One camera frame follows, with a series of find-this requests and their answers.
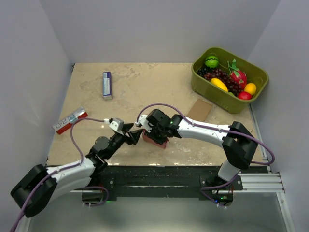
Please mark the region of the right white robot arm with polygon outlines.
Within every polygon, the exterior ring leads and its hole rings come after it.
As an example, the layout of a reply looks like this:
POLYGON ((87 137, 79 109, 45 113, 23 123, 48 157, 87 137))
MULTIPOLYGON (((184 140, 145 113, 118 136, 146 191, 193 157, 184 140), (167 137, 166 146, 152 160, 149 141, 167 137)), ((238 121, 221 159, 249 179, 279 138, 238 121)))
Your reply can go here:
POLYGON ((196 139, 221 147, 226 161, 221 165, 215 178, 217 188, 227 189, 232 178, 241 170, 247 170, 251 164, 257 142, 240 122, 232 125, 214 125, 195 121, 180 114, 169 117, 159 109, 147 115, 139 116, 138 122, 146 129, 146 134, 157 144, 163 144, 167 138, 196 139))

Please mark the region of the pink paper box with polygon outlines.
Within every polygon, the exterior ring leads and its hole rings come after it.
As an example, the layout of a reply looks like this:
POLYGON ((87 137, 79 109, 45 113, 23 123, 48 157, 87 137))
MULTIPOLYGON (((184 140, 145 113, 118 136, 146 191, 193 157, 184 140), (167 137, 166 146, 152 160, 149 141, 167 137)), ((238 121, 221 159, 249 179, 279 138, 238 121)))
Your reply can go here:
POLYGON ((168 139, 166 139, 165 142, 164 142, 163 144, 158 144, 158 143, 156 143, 154 140, 152 140, 150 137, 148 137, 146 133, 147 133, 147 131, 145 131, 145 130, 144 130, 143 133, 142 133, 142 138, 143 138, 143 140, 144 140, 145 142, 150 143, 150 144, 152 144, 152 145, 155 145, 155 146, 157 146, 157 147, 159 147, 159 148, 166 149, 166 147, 167 147, 167 145, 168 145, 168 143, 169 143, 169 140, 168 140, 168 139))

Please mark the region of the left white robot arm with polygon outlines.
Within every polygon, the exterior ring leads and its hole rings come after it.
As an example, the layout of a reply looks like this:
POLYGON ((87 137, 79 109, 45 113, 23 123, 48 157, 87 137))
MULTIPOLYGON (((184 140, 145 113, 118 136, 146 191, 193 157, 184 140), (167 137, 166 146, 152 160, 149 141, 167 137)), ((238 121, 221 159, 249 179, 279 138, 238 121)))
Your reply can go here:
POLYGON ((96 189, 98 174, 107 160, 123 145, 136 145, 143 129, 131 130, 125 123, 113 136, 98 137, 89 153, 80 160, 56 167, 34 166, 11 190, 11 197, 28 218, 39 214, 52 200, 75 189, 96 189))

